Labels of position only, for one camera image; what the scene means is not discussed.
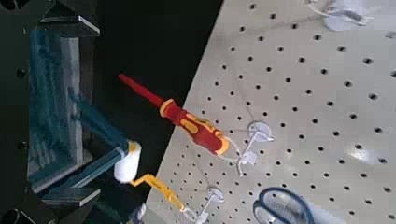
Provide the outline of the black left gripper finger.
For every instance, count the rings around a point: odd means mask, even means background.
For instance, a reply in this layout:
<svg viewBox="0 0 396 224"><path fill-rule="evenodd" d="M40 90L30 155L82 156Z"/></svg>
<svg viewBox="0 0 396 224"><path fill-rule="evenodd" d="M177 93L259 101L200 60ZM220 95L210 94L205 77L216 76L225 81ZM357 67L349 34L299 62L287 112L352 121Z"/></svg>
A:
<svg viewBox="0 0 396 224"><path fill-rule="evenodd" d="M100 27L95 18L96 0L51 0L53 6L38 27L61 37L97 37Z"/></svg>
<svg viewBox="0 0 396 224"><path fill-rule="evenodd" d="M49 224L83 224L100 194L101 190L92 188L54 189L42 197L57 217Z"/></svg>

